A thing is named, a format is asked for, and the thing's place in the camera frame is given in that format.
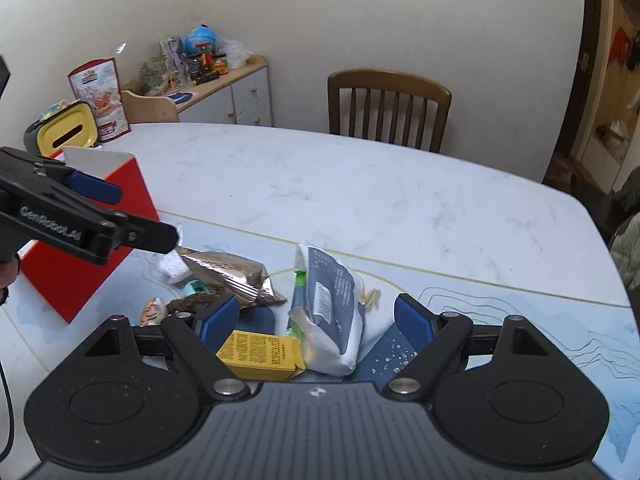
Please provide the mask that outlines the person left hand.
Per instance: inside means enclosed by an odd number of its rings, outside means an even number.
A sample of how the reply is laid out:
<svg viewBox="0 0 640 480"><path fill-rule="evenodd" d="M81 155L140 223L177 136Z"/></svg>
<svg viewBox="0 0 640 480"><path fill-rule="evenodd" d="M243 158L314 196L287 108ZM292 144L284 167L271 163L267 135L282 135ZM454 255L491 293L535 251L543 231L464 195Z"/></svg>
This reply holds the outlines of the person left hand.
<svg viewBox="0 0 640 480"><path fill-rule="evenodd" d="M9 287L15 282L20 274L21 259L19 255L14 255L8 262L0 264L0 304L4 304L9 298Z"/></svg>

